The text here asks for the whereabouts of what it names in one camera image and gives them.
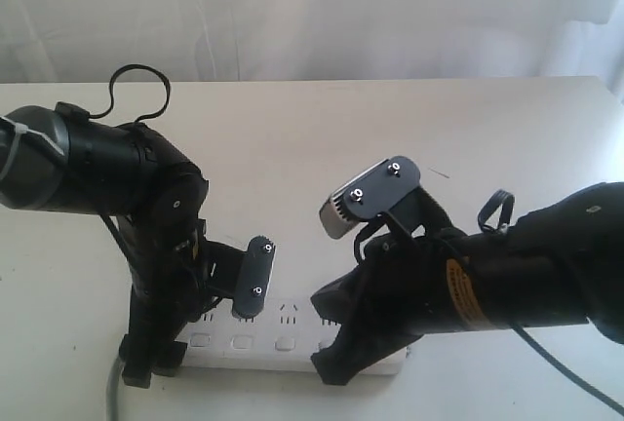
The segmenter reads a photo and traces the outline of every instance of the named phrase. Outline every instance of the gray cable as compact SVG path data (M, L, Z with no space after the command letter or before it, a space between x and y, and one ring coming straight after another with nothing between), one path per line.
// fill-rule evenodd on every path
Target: gray cable
M110 372L108 372L108 381L106 382L106 421L119 421L117 391L122 370L124 370L124 362L119 356L116 356L110 367Z

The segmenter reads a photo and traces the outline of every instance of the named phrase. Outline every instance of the yellow label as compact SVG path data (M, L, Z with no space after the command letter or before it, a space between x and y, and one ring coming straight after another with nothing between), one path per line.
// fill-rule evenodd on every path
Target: yellow label
M469 328L473 330L496 328L481 310L470 278L461 269L457 260L447 260L447 284L455 310Z

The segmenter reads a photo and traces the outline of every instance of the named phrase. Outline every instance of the robotic arm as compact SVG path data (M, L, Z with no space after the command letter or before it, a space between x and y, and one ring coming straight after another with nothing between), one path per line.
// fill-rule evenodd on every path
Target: robotic arm
M591 321L624 344L624 183L577 192L510 226L513 197L498 191L467 236L419 183L418 167L395 157L330 195L320 211L339 239L358 223L358 266L321 288L312 303L341 324L312 357L323 381L355 374L427 333L575 325ZM497 228L486 224L501 207ZM390 233L361 243L382 226ZM425 233L413 238L423 226Z
M119 69L111 79L142 65ZM128 333L120 345L127 385L173 375L187 322L223 299L245 319L263 308L275 246L258 236L246 251L205 239L198 217L208 181L141 120L109 127L75 105L25 106L0 118L0 203L11 209L99 214L126 255L133 280ZM109 216L115 216L119 230Z

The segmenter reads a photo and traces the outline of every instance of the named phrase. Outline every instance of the table surface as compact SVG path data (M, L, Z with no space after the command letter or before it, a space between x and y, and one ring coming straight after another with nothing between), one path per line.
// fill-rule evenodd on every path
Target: table surface
M108 124L159 107L158 84L120 84ZM107 106L103 84L0 86L2 113L71 101ZM353 266L319 206L339 184L403 154L466 232L497 188L515 217L589 184L622 180L624 112L595 78L176 83L153 122L211 181L209 236L279 245L271 295L309 295ZM98 218L0 212L0 417L100 419L128 316L130 277ZM624 402L624 347L591 325L532 332ZM123 388L124 420L617 419L509 331L427 336L395 378L325 387L316 374L184 369Z

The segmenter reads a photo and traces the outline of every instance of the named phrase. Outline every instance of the power strip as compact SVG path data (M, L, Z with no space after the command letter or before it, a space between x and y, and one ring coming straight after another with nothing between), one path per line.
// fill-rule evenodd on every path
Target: power strip
M178 340L188 343L185 366L314 372L310 356L330 346L338 329L308 299L267 298L254 319L232 317L231 303L224 301L187 325ZM402 349L362 373L396 374L406 356Z

